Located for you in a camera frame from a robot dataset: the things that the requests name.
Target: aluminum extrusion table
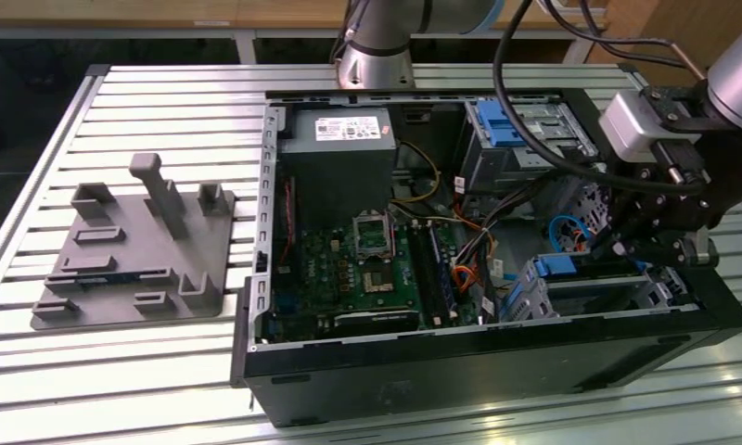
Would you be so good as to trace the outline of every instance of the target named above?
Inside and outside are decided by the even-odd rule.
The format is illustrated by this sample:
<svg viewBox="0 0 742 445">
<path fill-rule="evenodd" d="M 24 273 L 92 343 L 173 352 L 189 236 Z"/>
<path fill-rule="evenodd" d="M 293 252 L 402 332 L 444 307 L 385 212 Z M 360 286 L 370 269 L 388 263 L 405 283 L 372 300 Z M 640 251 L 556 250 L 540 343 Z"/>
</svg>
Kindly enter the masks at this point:
<svg viewBox="0 0 742 445">
<path fill-rule="evenodd" d="M 113 67 L 76 92 L 0 231 L 0 443 L 235 441 L 677 443 L 742 439 L 742 335 L 695 350 L 625 388 L 275 430 L 247 389 L 229 388 L 237 292 L 250 274 L 265 91 L 337 88 L 329 66 Z M 512 87 L 580 87 L 604 108 L 637 74 L 616 65 L 520 65 Z M 425 88 L 492 88 L 486 65 L 418 65 Z M 133 154 L 157 151 L 191 191 L 222 181 L 241 201 L 229 295 L 210 320 L 88 333 L 36 332 L 80 182 L 143 190 Z M 714 231 L 719 272 L 742 301 L 742 205 Z"/>
</svg>

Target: wooden wall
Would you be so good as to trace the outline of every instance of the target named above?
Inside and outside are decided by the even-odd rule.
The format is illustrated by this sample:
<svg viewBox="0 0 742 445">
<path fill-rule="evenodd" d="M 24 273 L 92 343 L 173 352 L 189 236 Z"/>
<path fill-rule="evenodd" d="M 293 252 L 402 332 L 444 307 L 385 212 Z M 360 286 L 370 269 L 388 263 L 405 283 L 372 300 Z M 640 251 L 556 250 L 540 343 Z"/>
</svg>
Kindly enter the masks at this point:
<svg viewBox="0 0 742 445">
<path fill-rule="evenodd" d="M 687 53 L 710 67 L 742 32 L 742 0 L 611 0 L 607 36 L 664 37 L 681 44 Z M 672 56 L 664 48 L 640 46 L 639 52 Z M 599 46 L 589 63 L 617 62 Z M 652 83 L 691 84 L 683 70 L 637 62 Z"/>
</svg>

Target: gray fixture plate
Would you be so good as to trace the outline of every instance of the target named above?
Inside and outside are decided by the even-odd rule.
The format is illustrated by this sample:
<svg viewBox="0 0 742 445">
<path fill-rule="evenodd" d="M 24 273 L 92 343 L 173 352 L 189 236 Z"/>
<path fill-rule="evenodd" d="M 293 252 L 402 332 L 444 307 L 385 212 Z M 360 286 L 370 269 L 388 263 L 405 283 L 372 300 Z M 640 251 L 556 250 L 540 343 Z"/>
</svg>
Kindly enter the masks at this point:
<svg viewBox="0 0 742 445">
<path fill-rule="evenodd" d="M 78 215 L 60 250 L 54 275 L 63 272 L 62 268 L 70 259 L 113 257 L 118 273 L 173 269 L 178 279 L 169 283 L 165 283 L 165 279 L 146 280 L 158 283 L 135 282 L 115 285 L 92 283 L 86 287 L 75 286 L 72 290 L 63 290 L 58 293 L 47 288 L 42 300 L 36 303 L 35 311 L 43 307 L 44 303 L 56 303 L 60 302 L 60 299 L 70 299 L 79 309 L 75 313 L 67 314 L 66 311 L 60 317 L 46 320 L 35 315 L 31 321 L 34 329 L 137 324 L 218 315 L 223 309 L 235 204 L 234 194 L 230 191 L 223 193 L 229 212 L 213 216 L 202 216 L 198 193 L 181 194 L 186 208 L 183 220 L 190 232 L 190 236 L 185 239 L 175 240 L 171 237 L 161 216 L 154 216 L 149 210 L 146 195 L 117 196 L 114 202 L 103 204 L 103 209 L 110 215 L 111 225 L 119 226 L 125 232 L 125 240 L 78 244 L 75 238 L 80 231 L 94 229 L 94 226 L 88 225 L 83 217 Z M 179 293 L 179 283 L 187 276 L 194 287 L 198 288 L 203 273 L 209 275 L 214 289 L 207 291 L 201 298 L 194 296 L 194 300 L 201 299 L 202 303 L 191 303 L 189 306 Z M 91 281 L 106 280 L 97 277 Z M 154 308 L 150 311 L 142 311 L 135 306 L 139 302 L 137 294 L 162 291 L 167 293 L 167 303 L 161 301 L 157 311 Z M 143 302 L 155 303 L 153 297 L 153 295 L 142 296 L 142 306 Z"/>
</svg>

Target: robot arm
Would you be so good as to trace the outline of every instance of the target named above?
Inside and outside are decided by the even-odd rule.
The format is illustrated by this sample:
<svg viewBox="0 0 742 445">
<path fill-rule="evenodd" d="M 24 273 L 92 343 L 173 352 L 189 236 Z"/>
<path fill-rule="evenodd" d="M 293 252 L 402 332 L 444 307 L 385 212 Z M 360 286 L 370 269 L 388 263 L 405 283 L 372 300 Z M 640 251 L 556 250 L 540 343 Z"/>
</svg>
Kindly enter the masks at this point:
<svg viewBox="0 0 742 445">
<path fill-rule="evenodd" d="M 708 230 L 742 201 L 742 34 L 694 88 L 623 91 L 600 119 L 615 153 L 609 172 L 673 184 L 704 182 L 695 196 L 612 189 L 599 256 L 615 252 L 672 266 L 716 265 Z"/>
<path fill-rule="evenodd" d="M 410 36 L 489 29 L 504 0 L 356 0 L 338 67 L 346 89 L 413 88 Z"/>
<path fill-rule="evenodd" d="M 551 13 L 573 32 L 551 1 Z M 412 34 L 484 30 L 496 21 L 503 3 L 357 0 L 338 67 L 342 87 L 413 88 Z M 525 0 L 515 14 L 503 48 L 531 5 Z M 575 32 L 595 40 L 595 36 Z M 616 43 L 616 39 L 597 39 Z M 653 45 L 656 39 L 637 40 Z M 604 172 L 567 165 L 564 159 L 551 158 L 560 157 L 547 147 L 540 148 L 508 100 L 500 77 L 501 49 L 495 64 L 499 100 L 528 145 L 559 170 L 609 187 L 608 226 L 592 243 L 595 257 L 621 255 L 672 266 L 716 265 L 707 232 L 742 201 L 742 35 L 712 67 L 710 79 L 681 48 L 667 45 L 702 80 L 695 88 L 649 87 L 641 92 L 620 92 L 600 119 L 613 147 L 603 154 Z"/>
</svg>

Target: black cable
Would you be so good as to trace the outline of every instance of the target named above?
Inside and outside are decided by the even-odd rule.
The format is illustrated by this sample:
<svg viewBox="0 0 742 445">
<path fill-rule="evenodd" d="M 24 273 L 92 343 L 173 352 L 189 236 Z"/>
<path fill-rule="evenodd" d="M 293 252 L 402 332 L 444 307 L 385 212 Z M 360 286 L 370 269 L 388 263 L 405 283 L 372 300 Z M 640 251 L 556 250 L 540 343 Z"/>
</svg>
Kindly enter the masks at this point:
<svg viewBox="0 0 742 445">
<path fill-rule="evenodd" d="M 588 0 L 581 0 L 581 11 L 583 17 L 585 18 L 585 24 L 589 27 L 589 31 L 595 34 L 595 37 L 601 37 L 603 33 L 600 31 L 600 26 L 595 22 L 595 16 L 592 15 L 592 7 L 589 6 Z M 651 56 L 649 54 L 641 53 L 631 53 L 628 51 L 623 51 L 621 49 L 616 49 L 611 44 L 600 43 L 600 46 L 605 51 L 608 51 L 615 56 L 620 56 L 621 58 L 627 58 L 629 60 L 641 60 L 643 62 L 657 63 L 660 65 L 667 65 L 673 68 L 685 68 L 684 63 L 680 60 L 676 60 L 671 57 L 660 57 L 660 56 Z"/>
<path fill-rule="evenodd" d="M 344 47 L 346 47 L 342 42 L 345 41 L 346 30 L 349 28 L 349 18 L 352 17 L 354 8 L 358 7 L 358 4 L 362 0 L 346 0 L 346 9 L 345 9 L 345 22 L 342 23 L 342 29 L 338 30 L 338 37 L 336 37 L 336 42 L 333 42 L 333 49 L 330 49 L 330 63 L 336 61 L 336 55 L 340 53 Z"/>
<path fill-rule="evenodd" d="M 529 5 L 533 3 L 533 0 L 524 1 L 524 4 L 528 3 Z M 639 37 L 639 38 L 613 38 L 613 37 L 601 37 L 592 35 L 589 33 L 583 32 L 572 23 L 567 21 L 556 5 L 553 4 L 553 0 L 545 0 L 545 7 L 548 8 L 549 14 L 553 16 L 561 27 L 568 30 L 572 34 L 577 35 L 585 40 L 591 40 L 599 44 L 609 44 L 609 45 L 659 45 L 665 47 L 673 46 L 673 41 L 668 39 L 660 39 L 657 37 Z M 516 28 L 515 26 L 515 19 L 512 24 L 509 25 L 511 28 Z"/>
<path fill-rule="evenodd" d="M 330 52 L 330 63 L 336 62 L 336 58 L 342 53 L 342 51 L 345 51 L 346 46 L 349 45 L 349 41 L 345 38 L 346 37 L 346 32 L 349 31 L 349 28 L 350 28 L 349 19 L 352 19 L 352 16 L 356 15 L 356 11 L 358 10 L 358 6 L 361 5 L 361 3 L 364 3 L 364 9 L 361 10 L 361 14 L 358 15 L 358 19 L 356 20 L 356 23 L 352 26 L 352 28 L 357 31 L 358 28 L 361 27 L 361 20 L 364 20 L 364 16 L 366 14 L 366 9 L 369 8 L 369 4 L 372 3 L 372 0 L 357 0 L 356 4 L 353 5 L 350 10 L 349 10 L 349 6 L 352 5 L 352 0 L 346 4 L 348 12 L 346 12 L 346 16 L 345 16 L 345 24 L 342 25 L 340 38 L 336 39 L 336 43 L 333 44 L 333 51 Z"/>
<path fill-rule="evenodd" d="M 512 120 L 512 125 L 515 129 L 520 133 L 520 137 L 528 144 L 529 148 L 543 157 L 545 160 L 553 164 L 559 169 L 564 170 L 565 172 L 575 174 L 576 176 L 581 176 L 588 180 L 609 185 L 615 188 L 620 188 L 624 190 L 631 190 L 639 193 L 651 193 L 651 194 L 665 194 L 665 195 L 696 195 L 704 189 L 704 184 L 665 184 L 665 183 L 653 183 L 649 181 L 628 178 L 624 176 L 616 176 L 607 173 L 596 172 L 584 166 L 576 164 L 575 162 L 568 161 L 561 156 L 559 156 L 553 151 L 543 144 L 543 141 L 533 135 L 532 130 L 523 122 L 523 118 L 517 114 L 517 110 L 515 109 L 515 105 L 512 100 L 509 99 L 509 92 L 507 91 L 507 85 L 504 84 L 504 76 L 503 76 L 503 69 L 504 69 L 504 58 L 507 58 L 507 52 L 509 50 L 509 45 L 513 40 L 515 32 L 517 27 L 520 26 L 520 22 L 525 17 L 525 14 L 532 6 L 533 0 L 524 0 L 520 9 L 515 13 L 512 18 L 512 23 L 504 32 L 504 36 L 500 39 L 499 50 L 496 51 L 496 60 L 493 62 L 493 81 L 496 83 L 496 94 L 499 96 L 500 104 L 504 108 L 504 111 Z M 632 39 L 640 41 L 649 41 L 649 39 Z"/>
</svg>

